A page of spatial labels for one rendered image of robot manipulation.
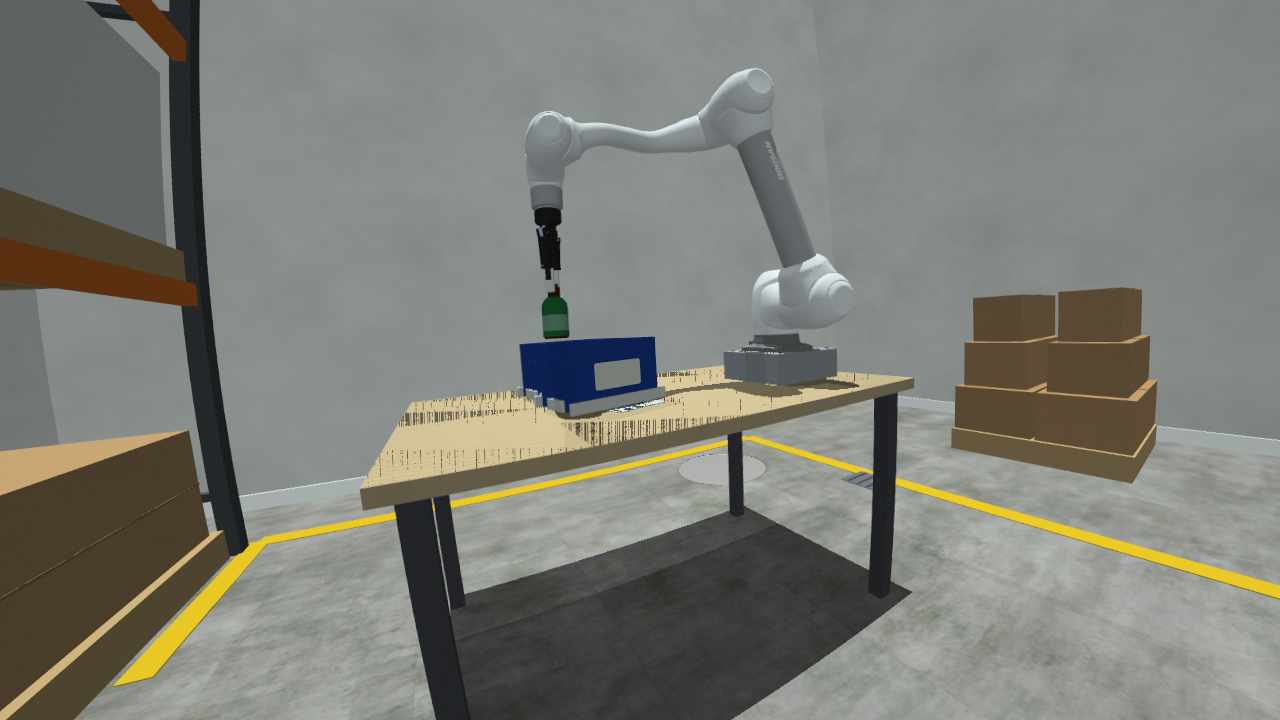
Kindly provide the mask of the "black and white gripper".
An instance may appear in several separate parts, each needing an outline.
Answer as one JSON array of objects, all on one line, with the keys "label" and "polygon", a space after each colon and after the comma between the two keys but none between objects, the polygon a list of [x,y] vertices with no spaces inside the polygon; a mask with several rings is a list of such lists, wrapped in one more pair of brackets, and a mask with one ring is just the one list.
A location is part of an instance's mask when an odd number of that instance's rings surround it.
[{"label": "black and white gripper", "polygon": [[534,211],[534,217],[535,224],[540,225],[536,232],[541,269],[544,269],[545,293],[556,292],[556,284],[561,287],[561,237],[557,238],[558,233],[556,231],[556,225],[561,225],[561,210],[557,208],[538,208]]}]

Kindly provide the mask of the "blue crate with dividers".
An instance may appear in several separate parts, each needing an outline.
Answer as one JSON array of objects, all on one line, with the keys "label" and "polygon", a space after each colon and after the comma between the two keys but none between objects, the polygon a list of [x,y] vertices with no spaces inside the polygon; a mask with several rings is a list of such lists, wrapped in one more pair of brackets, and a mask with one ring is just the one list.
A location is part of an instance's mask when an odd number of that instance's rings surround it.
[{"label": "blue crate with dividers", "polygon": [[538,354],[544,407],[547,398],[559,398],[570,413],[570,404],[657,388],[657,366],[641,337],[538,345]]},{"label": "blue crate with dividers", "polygon": [[520,345],[520,355],[524,378],[524,396],[526,396],[525,389],[536,389],[539,396],[539,393],[541,393],[541,375],[538,343]]}]

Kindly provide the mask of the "green bottle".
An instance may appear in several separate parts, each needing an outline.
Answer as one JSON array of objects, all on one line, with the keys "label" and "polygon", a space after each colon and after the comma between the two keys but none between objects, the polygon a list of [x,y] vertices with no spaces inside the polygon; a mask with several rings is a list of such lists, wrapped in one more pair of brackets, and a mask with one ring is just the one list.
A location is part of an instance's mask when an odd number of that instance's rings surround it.
[{"label": "green bottle", "polygon": [[548,292],[548,297],[541,304],[541,324],[545,340],[570,337],[568,306],[561,297],[558,284],[556,284],[556,292]]}]

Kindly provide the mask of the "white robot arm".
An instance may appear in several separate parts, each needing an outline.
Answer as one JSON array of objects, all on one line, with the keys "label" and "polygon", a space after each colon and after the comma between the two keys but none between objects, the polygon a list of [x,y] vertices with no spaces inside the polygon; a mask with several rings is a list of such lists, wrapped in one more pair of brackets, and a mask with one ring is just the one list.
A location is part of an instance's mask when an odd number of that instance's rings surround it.
[{"label": "white robot arm", "polygon": [[652,132],[577,123],[556,111],[541,111],[532,118],[525,138],[531,208],[563,209],[563,168],[580,160],[588,149],[698,152],[730,143],[739,149],[782,263],[780,270],[764,272],[756,279],[754,340],[742,351],[780,354],[813,348],[800,343],[799,329],[826,328],[844,319],[852,309],[854,291],[828,259],[813,249],[771,135],[773,100],[771,77],[753,68],[726,79],[696,117]]}]

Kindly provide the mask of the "white pick list paper strip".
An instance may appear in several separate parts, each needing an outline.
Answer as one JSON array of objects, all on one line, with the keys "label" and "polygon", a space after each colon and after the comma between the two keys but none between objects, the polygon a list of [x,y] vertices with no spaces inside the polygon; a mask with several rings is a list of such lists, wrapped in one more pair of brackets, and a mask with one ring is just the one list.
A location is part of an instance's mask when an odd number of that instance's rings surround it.
[{"label": "white pick list paper strip", "polygon": [[648,400],[648,401],[644,401],[644,402],[639,402],[639,404],[630,404],[630,405],[626,405],[626,406],[622,406],[622,407],[608,409],[607,411],[626,413],[626,411],[630,411],[630,410],[634,410],[634,409],[637,409],[637,407],[646,407],[646,406],[652,406],[652,405],[655,405],[655,404],[663,404],[663,402],[664,401],[653,400],[652,398],[652,400]]}]

